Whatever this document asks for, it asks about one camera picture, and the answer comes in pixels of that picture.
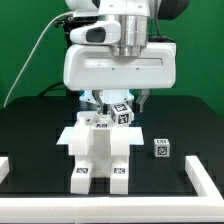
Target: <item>white cable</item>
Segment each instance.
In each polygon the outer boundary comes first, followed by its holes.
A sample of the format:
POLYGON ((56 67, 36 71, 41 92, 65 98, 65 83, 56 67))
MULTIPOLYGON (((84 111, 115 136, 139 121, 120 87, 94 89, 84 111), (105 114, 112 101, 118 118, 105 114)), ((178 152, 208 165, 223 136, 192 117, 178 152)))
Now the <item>white cable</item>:
POLYGON ((17 76, 17 78, 16 78, 14 84, 12 85, 12 87, 11 87, 11 89, 10 89, 10 91, 9 91, 9 93, 8 93, 8 95, 7 95, 7 97, 6 97, 6 99, 5 99, 4 107, 7 106, 7 104, 8 104, 8 100, 9 100, 9 98, 10 98, 10 96, 11 96, 13 90, 15 89, 15 87, 16 87, 16 85, 17 85, 19 79, 21 78, 21 76, 22 76, 24 70, 26 69, 26 67, 27 67, 28 63, 30 62, 30 60, 31 60, 31 58, 32 58, 32 56, 33 56, 33 54, 34 54, 34 52, 36 51, 38 45, 40 44, 40 42, 41 42, 43 36, 45 35, 45 33, 47 32, 47 30, 49 29, 49 27, 52 25, 52 23, 54 23, 55 20, 57 20, 57 19, 59 19, 59 18, 61 18, 61 17, 63 17, 63 16, 69 16, 69 15, 72 15, 72 14, 73 14, 73 12, 67 12, 67 13, 63 13, 63 14, 61 14, 61 15, 55 17, 55 18, 54 18, 54 19, 47 25, 47 27, 44 29, 44 31, 43 31, 42 34, 40 35, 38 41, 36 42, 36 44, 35 44, 33 50, 31 51, 31 53, 30 53, 28 59, 26 60, 26 63, 24 64, 23 68, 21 69, 20 73, 18 74, 18 76, 17 76))

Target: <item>white border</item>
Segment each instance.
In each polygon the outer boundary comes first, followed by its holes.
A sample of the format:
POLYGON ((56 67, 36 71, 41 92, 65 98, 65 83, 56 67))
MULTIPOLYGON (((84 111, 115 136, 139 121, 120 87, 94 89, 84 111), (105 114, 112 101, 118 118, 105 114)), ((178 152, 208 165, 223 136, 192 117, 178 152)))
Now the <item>white border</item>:
POLYGON ((224 222, 224 201, 196 156, 186 172, 198 197, 2 198, 0 223, 224 222))

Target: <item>green wall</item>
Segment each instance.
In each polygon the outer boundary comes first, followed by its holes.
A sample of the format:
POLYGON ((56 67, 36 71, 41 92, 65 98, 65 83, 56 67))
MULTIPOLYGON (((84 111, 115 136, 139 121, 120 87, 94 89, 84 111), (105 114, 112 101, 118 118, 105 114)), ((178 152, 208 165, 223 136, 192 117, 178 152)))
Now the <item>green wall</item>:
MULTIPOLYGON (((198 96, 224 116, 223 9, 223 0, 191 0, 178 19, 160 22, 162 33, 177 41, 177 82, 154 95, 198 96)), ((64 0, 0 0, 0 106, 42 30, 66 11, 64 0)), ((52 27, 11 100, 61 81, 64 54, 62 29, 52 27)))

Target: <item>black table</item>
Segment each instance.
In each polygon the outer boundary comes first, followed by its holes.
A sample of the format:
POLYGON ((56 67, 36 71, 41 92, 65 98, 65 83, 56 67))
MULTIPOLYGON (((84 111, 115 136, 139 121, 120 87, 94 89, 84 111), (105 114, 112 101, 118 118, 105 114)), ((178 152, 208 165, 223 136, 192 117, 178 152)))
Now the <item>black table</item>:
MULTIPOLYGON (((85 110, 78 98, 24 97, 0 111, 0 156, 10 163, 0 197, 77 197, 69 193, 74 158, 56 142, 85 110)), ((224 120, 202 100, 152 96, 132 126, 143 128, 145 145, 131 146, 129 196, 196 195, 187 155, 198 156, 224 196, 224 120), (154 157, 155 138, 169 139, 169 158, 154 157)), ((96 195, 109 195, 109 179, 92 180, 89 196, 96 195)))

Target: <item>black and white cube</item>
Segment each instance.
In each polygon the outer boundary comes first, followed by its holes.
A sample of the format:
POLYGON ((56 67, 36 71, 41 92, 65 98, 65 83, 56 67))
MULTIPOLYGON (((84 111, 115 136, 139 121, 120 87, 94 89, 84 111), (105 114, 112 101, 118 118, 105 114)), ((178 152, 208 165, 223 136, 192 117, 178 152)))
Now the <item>black and white cube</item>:
POLYGON ((170 156, 170 142, 168 139, 154 139, 155 157, 170 156))
POLYGON ((111 105, 110 116, 116 126, 128 126, 133 120, 132 110, 126 103, 111 105))

